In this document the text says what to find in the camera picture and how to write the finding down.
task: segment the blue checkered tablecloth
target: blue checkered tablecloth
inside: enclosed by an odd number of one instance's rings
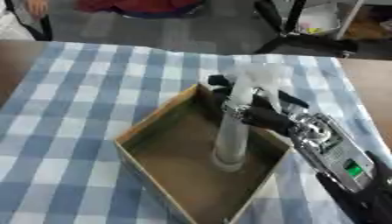
[[[336,59],[52,42],[0,110],[0,223],[173,223],[120,166],[113,139],[180,90],[250,62],[292,66],[283,90],[387,154]],[[286,154],[239,222],[350,223],[313,174]]]

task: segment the metal joint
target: metal joint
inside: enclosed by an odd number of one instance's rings
[[[243,119],[245,111],[249,108],[249,105],[235,105],[230,99],[224,101],[221,106],[224,113],[240,121]]]

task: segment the gray carpet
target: gray carpet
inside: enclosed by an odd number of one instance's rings
[[[150,46],[192,53],[251,54],[275,35],[262,19],[252,17],[255,0],[207,0],[198,16],[182,19],[86,13],[74,10],[74,1],[49,0],[55,40]],[[274,53],[333,56],[292,46],[279,47]],[[360,52],[354,57],[392,60],[392,42],[361,42]]]

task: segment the metal robotic arm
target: metal robotic arm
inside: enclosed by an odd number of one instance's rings
[[[309,114],[308,104],[283,91],[277,113],[257,89],[251,105],[232,105],[222,75],[209,83],[222,109],[243,123],[289,137],[315,170],[316,177],[356,224],[392,223],[392,171],[373,153],[362,149],[330,116]]]

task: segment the wooden table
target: wooden table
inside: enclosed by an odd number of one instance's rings
[[[23,79],[45,43],[0,41],[0,107]],[[392,149],[392,61],[341,59],[385,143]]]
[[[392,150],[392,61],[340,59],[340,63]]]

